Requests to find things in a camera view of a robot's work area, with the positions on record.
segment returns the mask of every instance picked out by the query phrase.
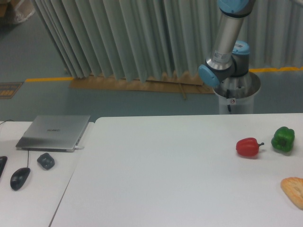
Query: wooden stick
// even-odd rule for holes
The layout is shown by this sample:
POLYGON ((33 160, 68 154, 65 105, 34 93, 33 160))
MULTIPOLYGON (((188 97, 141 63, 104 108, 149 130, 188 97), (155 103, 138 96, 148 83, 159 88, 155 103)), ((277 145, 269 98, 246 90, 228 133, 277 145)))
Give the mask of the wooden stick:
POLYGON ((186 100, 187 97, 186 97, 186 94, 185 94, 185 92, 184 92, 184 90, 183 90, 182 84, 178 83, 178 85, 179 85, 180 91, 181 91, 181 93, 182 93, 182 95, 183 95, 183 99, 186 100))

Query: yellow floor line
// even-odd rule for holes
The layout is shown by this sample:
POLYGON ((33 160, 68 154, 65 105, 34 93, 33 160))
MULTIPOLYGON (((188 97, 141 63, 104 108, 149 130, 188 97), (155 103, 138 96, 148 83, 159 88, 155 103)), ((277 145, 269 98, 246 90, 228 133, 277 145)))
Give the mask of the yellow floor line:
POLYGON ((284 68, 263 68, 263 69, 250 69, 250 72, 284 72, 284 71, 301 71, 303 67, 296 68, 296 67, 284 67, 284 68))
POLYGON ((72 77, 55 77, 55 78, 31 78, 26 79, 25 82, 46 82, 46 81, 66 81, 73 80, 72 77))
MULTIPOLYGON (((284 72, 284 71, 302 71, 303 67, 284 67, 284 68, 263 68, 263 69, 250 69, 250 72, 284 72)), ((73 80, 72 77, 55 77, 55 78, 31 78, 26 79, 25 82, 47 82, 47 81, 67 81, 73 80)))

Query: silver laptop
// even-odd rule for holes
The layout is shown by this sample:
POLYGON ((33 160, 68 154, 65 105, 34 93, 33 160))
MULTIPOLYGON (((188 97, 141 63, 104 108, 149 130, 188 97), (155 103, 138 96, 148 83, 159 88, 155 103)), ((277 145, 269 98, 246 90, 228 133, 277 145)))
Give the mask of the silver laptop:
POLYGON ((37 116, 17 143, 18 149, 74 151, 90 116, 37 116))

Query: red bell pepper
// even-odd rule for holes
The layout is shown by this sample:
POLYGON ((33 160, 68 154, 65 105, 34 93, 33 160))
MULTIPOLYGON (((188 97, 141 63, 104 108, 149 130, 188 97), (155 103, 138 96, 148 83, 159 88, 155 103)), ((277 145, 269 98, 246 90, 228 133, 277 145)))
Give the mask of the red bell pepper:
POLYGON ((239 155, 252 157, 259 153, 259 146, 264 143, 258 144, 255 138, 245 138, 237 142, 236 150, 239 155))

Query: green bell pepper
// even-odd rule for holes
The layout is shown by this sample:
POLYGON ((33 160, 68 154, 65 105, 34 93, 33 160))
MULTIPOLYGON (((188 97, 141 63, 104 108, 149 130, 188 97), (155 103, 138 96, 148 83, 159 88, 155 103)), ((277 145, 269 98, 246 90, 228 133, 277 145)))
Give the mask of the green bell pepper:
POLYGON ((288 153, 294 145, 294 130, 285 126, 279 128, 275 132, 271 144, 275 149, 288 153))

